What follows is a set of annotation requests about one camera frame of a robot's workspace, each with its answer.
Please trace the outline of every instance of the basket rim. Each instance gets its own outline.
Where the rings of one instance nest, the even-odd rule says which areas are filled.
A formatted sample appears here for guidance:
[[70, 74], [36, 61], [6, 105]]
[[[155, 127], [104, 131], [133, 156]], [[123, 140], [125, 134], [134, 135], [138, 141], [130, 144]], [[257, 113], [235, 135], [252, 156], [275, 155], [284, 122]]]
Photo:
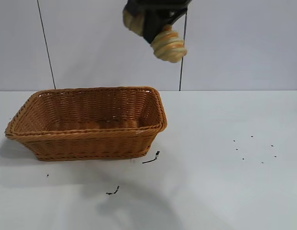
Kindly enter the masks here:
[[[69, 93], [69, 92], [89, 92], [89, 91], [129, 91], [129, 90], [139, 90], [139, 91], [150, 91], [154, 94], [158, 105], [158, 111], [160, 114], [160, 122], [153, 126], [143, 126], [139, 128], [109, 128], [109, 129], [73, 129], [65, 131], [32, 131], [32, 132], [15, 132], [14, 128], [18, 124], [18, 121], [25, 115], [27, 108], [35, 102], [37, 97], [40, 97], [45, 93]], [[149, 136], [162, 132], [167, 126], [167, 120], [165, 111], [162, 105], [161, 97], [159, 92], [149, 86], [140, 87], [98, 87], [98, 88], [76, 88], [76, 89], [52, 89], [52, 90], [42, 90], [32, 94], [29, 99], [24, 103], [24, 105], [19, 109], [14, 118], [8, 123], [5, 130], [6, 137], [10, 139], [23, 139], [23, 140], [51, 140], [51, 139], [78, 139], [78, 138], [107, 138], [113, 136], [122, 135], [139, 135]]]

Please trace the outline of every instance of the white tabletop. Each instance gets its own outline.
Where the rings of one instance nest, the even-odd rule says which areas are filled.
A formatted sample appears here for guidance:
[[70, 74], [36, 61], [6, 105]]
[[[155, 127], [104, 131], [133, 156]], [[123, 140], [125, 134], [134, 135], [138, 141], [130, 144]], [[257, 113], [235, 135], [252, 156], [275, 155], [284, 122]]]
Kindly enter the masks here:
[[74, 162], [4, 137], [30, 94], [0, 92], [0, 230], [297, 230], [297, 91], [162, 92], [146, 157]]

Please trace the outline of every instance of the brown basket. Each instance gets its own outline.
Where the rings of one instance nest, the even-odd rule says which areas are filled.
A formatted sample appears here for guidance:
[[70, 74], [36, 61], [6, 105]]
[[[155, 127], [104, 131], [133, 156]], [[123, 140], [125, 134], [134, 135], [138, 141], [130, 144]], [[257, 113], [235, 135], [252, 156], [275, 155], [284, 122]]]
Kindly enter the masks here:
[[5, 133], [41, 161], [128, 159], [144, 156], [166, 126], [153, 88], [65, 89], [33, 94]]

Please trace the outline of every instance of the woven basket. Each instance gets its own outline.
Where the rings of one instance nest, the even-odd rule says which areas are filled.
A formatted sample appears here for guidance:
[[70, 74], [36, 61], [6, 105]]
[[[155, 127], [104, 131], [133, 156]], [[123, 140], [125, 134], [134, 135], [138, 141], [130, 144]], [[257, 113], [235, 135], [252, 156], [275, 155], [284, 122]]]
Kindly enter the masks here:
[[144, 156], [166, 126], [153, 88], [65, 89], [33, 94], [5, 133], [41, 161], [128, 159]]

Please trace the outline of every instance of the black debris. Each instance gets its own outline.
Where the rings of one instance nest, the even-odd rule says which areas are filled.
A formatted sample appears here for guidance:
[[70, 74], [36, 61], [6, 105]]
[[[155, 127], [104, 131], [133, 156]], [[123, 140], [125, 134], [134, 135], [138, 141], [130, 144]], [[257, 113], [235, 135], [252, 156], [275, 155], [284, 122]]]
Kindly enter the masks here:
[[142, 162], [142, 164], [150, 163], [150, 162], [153, 162], [153, 161], [157, 160], [157, 158], [158, 158], [158, 156], [159, 156], [159, 153], [160, 153], [160, 151], [158, 151], [158, 152], [156, 153], [156, 157], [155, 157], [153, 160], [151, 160], [151, 161], [146, 161], [146, 162]]
[[114, 194], [116, 194], [116, 193], [118, 192], [118, 190], [119, 190], [119, 186], [117, 187], [117, 189], [116, 189], [115, 192], [113, 192], [113, 193], [106, 193], [106, 194], [107, 194], [107, 195], [114, 195]]

